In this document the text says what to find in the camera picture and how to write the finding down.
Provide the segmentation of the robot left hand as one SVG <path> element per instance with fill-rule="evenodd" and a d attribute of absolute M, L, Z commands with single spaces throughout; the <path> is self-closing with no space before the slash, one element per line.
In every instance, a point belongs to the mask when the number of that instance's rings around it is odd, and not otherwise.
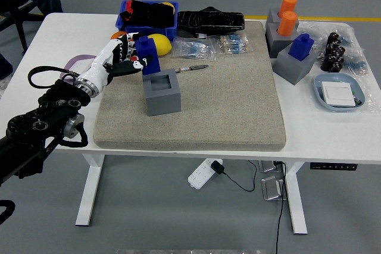
<path fill-rule="evenodd" d="M 99 94 L 115 77 L 141 72 L 153 59 L 151 55 L 130 60 L 135 44 L 133 33 L 122 33 L 112 38 L 92 61 L 89 69 L 75 80 L 74 85 L 91 96 Z"/>

